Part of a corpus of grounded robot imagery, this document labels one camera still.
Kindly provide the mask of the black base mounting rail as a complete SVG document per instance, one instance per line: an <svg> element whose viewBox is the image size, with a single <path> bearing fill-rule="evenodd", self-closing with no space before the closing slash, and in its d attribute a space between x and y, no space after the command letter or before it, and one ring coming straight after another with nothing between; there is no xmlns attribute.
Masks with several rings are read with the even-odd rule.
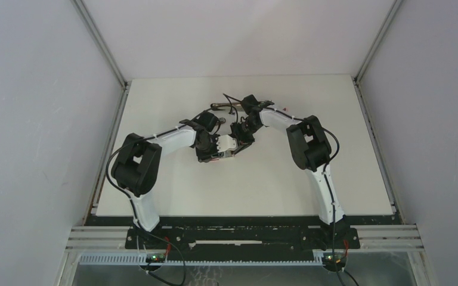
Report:
<svg viewBox="0 0 458 286"><path fill-rule="evenodd" d="M168 237L185 260L194 259L297 259L314 250L331 252L362 246L362 227L399 225L396 215L347 216L335 229L317 216L265 217L162 217L151 234L138 231L131 217L90 216L85 225L109 229L123 228L124 248L165 252Z"/></svg>

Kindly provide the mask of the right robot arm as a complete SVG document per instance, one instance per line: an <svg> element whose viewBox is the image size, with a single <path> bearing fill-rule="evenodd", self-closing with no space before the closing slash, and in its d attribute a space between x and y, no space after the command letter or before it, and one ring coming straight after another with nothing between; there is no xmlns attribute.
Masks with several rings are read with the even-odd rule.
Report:
<svg viewBox="0 0 458 286"><path fill-rule="evenodd" d="M329 248L335 248L344 241L343 230L335 225L343 219L345 213L339 203L330 174L330 162L337 155L339 141L331 131L322 127L316 116L295 117L280 110L271 101L258 101L254 95L242 100L227 96L228 100L239 103L246 117L231 124L230 136L236 140L238 153L255 142L254 134L263 127L271 127L285 132L292 159L296 166L306 171L315 186L315 195L319 203L319 218L329 225L321 231L321 242ZM336 151L327 138L330 135L336 141Z"/></svg>

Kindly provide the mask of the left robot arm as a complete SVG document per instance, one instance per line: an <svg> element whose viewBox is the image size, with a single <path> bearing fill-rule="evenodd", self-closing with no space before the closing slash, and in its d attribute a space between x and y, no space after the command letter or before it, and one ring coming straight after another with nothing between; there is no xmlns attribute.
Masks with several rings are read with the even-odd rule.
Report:
<svg viewBox="0 0 458 286"><path fill-rule="evenodd" d="M133 223L140 228L140 241L148 248L158 247L163 239L159 214L154 206L154 188L160 161L182 148L207 148L214 146L222 120L209 110L193 119L184 119L179 125L149 137L136 133L126 136L122 146L114 151L105 166L108 183L123 193L131 205Z"/></svg>

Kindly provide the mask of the staple box tray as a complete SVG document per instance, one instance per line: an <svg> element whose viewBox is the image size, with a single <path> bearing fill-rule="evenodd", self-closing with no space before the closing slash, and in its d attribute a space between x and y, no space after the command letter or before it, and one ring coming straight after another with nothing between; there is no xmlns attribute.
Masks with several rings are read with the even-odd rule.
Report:
<svg viewBox="0 0 458 286"><path fill-rule="evenodd" d="M234 157L236 156L238 153L240 153L242 150L241 149L238 149L238 150L227 150L224 152L224 156L223 158L231 158L231 157Z"/></svg>

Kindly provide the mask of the red white staple box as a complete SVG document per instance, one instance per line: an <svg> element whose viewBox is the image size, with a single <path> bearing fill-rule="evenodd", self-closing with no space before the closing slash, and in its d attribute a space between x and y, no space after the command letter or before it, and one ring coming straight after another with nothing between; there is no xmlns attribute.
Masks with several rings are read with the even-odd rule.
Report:
<svg viewBox="0 0 458 286"><path fill-rule="evenodd" d="M206 158L206 159L200 160L199 162L200 163L210 163L210 162L215 162L215 161L226 160L229 158L231 157L212 157L212 158Z"/></svg>

